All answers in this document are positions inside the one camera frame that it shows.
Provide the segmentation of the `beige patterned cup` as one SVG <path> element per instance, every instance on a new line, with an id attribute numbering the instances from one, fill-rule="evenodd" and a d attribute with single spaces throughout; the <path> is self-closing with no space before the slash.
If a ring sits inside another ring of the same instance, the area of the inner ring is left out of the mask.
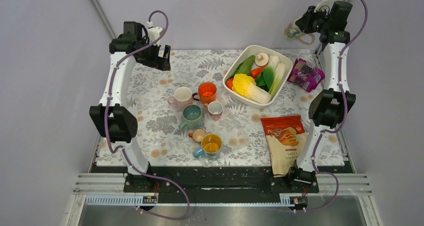
<path id="1" fill-rule="evenodd" d="M 309 36 L 310 37 L 310 41 L 305 41 L 303 39 L 304 36 Z M 295 22 L 290 23 L 285 29 L 284 29 L 284 37 L 287 40 L 290 41 L 299 41 L 300 43 L 304 44 L 304 45 L 312 45 L 315 40 L 316 37 L 315 35 L 313 35 L 312 33 L 304 33 L 300 30 L 300 28 L 296 25 Z"/>

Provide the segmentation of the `pink white mug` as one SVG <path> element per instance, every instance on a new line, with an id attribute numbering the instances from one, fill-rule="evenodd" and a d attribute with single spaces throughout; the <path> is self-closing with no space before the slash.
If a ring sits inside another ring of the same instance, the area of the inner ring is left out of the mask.
<path id="1" fill-rule="evenodd" d="M 186 106 L 193 104 L 193 93 L 188 87 L 180 87 L 175 90 L 173 97 L 167 99 L 170 106 L 183 110 Z"/>

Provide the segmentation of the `orange mug black handle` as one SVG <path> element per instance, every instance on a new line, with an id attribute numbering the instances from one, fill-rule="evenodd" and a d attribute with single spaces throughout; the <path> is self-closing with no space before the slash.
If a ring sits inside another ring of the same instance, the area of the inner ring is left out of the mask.
<path id="1" fill-rule="evenodd" d="M 217 87 L 212 82 L 204 82 L 198 87 L 197 92 L 192 94 L 192 98 L 202 104 L 209 104 L 216 101 Z"/>

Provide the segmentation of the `teal green ceramic mug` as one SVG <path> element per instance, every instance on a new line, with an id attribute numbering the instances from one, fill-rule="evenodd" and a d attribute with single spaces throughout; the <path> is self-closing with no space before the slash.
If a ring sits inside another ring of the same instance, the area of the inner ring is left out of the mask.
<path id="1" fill-rule="evenodd" d="M 178 128 L 180 131 L 202 128 L 204 119 L 204 112 L 198 105 L 187 105 L 183 109 L 181 123 Z"/>

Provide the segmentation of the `small pink cup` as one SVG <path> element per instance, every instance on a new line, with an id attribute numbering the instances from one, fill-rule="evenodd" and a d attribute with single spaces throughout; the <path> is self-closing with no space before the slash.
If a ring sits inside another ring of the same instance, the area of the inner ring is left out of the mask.
<path id="1" fill-rule="evenodd" d="M 212 101 L 211 103 L 205 103 L 207 112 L 214 121 L 217 121 L 221 118 L 224 107 L 219 101 Z"/>

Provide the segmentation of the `small orange cup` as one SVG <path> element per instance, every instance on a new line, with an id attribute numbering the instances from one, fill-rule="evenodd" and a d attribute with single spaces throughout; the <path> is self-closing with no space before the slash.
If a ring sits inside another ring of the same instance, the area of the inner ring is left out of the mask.
<path id="1" fill-rule="evenodd" d="M 207 135 L 207 132 L 204 129 L 196 129 L 192 133 L 189 133 L 188 136 L 192 138 L 195 142 L 201 143 L 203 138 Z"/>

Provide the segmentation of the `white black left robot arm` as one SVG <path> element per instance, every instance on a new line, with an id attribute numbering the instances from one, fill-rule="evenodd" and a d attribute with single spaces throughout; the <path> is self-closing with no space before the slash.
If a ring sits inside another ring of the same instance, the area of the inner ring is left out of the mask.
<path id="1" fill-rule="evenodd" d="M 89 115 L 99 134 L 105 139 L 112 154 L 121 152 L 127 166 L 126 183 L 134 183 L 148 192 L 155 186 L 151 165 L 142 154 L 136 139 L 138 122 L 127 109 L 127 94 L 132 71 L 141 64 L 160 71 L 169 71 L 170 50 L 166 45 L 159 55 L 163 28 L 135 21 L 123 24 L 123 33 L 109 44 L 110 69 L 104 93 L 97 106 L 91 106 Z"/>

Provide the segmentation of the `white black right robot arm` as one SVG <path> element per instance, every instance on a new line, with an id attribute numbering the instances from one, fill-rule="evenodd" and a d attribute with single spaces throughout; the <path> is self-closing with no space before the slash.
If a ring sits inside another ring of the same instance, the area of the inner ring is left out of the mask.
<path id="1" fill-rule="evenodd" d="M 335 1 L 328 10 L 324 6 L 309 6 L 293 25 L 302 33 L 319 33 L 324 58 L 323 90 L 311 102 L 308 112 L 310 127 L 302 153 L 290 167 L 286 184 L 299 192 L 316 182 L 316 157 L 321 152 L 320 141 L 325 133 L 337 132 L 356 101 L 347 84 L 346 57 L 350 33 L 345 30 L 352 4 Z"/>

